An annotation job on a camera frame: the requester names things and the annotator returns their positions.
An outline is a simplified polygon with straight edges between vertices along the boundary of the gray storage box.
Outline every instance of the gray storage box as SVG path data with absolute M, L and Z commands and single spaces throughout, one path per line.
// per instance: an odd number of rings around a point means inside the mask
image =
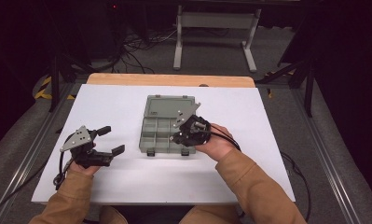
M 179 132 L 179 129 L 173 128 L 179 110 L 193 104 L 193 96 L 149 95 L 145 105 L 140 150 L 147 156 L 155 156 L 156 153 L 178 153 L 182 156 L 195 154 L 195 148 L 177 145 L 169 139 Z

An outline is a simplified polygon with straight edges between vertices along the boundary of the finger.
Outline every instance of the finger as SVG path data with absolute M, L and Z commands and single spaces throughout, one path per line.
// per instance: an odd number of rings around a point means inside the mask
M 78 165 L 75 161 L 72 161 L 72 163 L 70 163 L 70 168 L 71 168 L 72 170 L 74 170 L 74 171 L 78 171 L 78 172 L 84 170 L 84 167 Z
M 100 166 L 90 166 L 89 168 L 85 169 L 84 174 L 86 175 L 95 175 L 98 170 L 101 169 Z

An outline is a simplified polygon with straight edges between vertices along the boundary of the table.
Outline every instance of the table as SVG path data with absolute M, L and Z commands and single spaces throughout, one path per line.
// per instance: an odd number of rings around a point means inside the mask
M 200 84 L 210 87 L 202 88 Z M 122 144 L 126 149 L 113 159 L 110 167 L 95 175 L 92 203 L 236 203 L 236 197 L 215 171 L 215 161 L 205 154 L 197 152 L 182 157 L 158 153 L 151 158 L 140 152 L 145 100 L 148 94 L 157 93 L 195 96 L 201 103 L 197 115 L 228 127 L 243 153 L 254 158 L 294 201 L 267 114 L 258 89 L 253 86 L 249 77 L 90 75 L 76 97 L 32 202 L 46 203 L 55 193 L 52 179 L 58 172 L 59 149 L 69 134 L 81 125 L 89 129 L 110 125 L 111 133 L 95 139 L 96 149 L 110 151 Z M 64 160 L 69 159 L 70 153 L 65 153 Z

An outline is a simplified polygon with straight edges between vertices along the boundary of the white paper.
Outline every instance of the white paper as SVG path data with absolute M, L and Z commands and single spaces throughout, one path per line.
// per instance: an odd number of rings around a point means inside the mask
M 201 103 L 197 115 L 227 127 L 241 146 L 290 197 L 290 181 L 257 88 L 201 88 L 83 85 L 53 148 L 32 202 L 46 203 L 54 194 L 60 148 L 81 125 L 90 130 L 111 126 L 95 138 L 98 151 L 125 145 L 125 152 L 94 177 L 91 202 L 100 204 L 235 203 L 236 197 L 214 169 L 216 162 L 197 151 L 188 157 L 156 153 L 147 157 L 139 140 L 148 95 L 189 95 Z M 65 152 L 64 162 L 70 159 Z

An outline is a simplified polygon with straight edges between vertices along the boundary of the jacket sleeve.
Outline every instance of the jacket sleeve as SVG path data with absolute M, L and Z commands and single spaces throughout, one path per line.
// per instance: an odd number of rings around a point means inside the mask
M 92 178 L 68 171 L 59 190 L 49 198 L 43 213 L 29 223 L 82 223 L 90 209 Z
M 216 169 L 255 223 L 306 223 L 282 187 L 243 153 L 231 150 Z

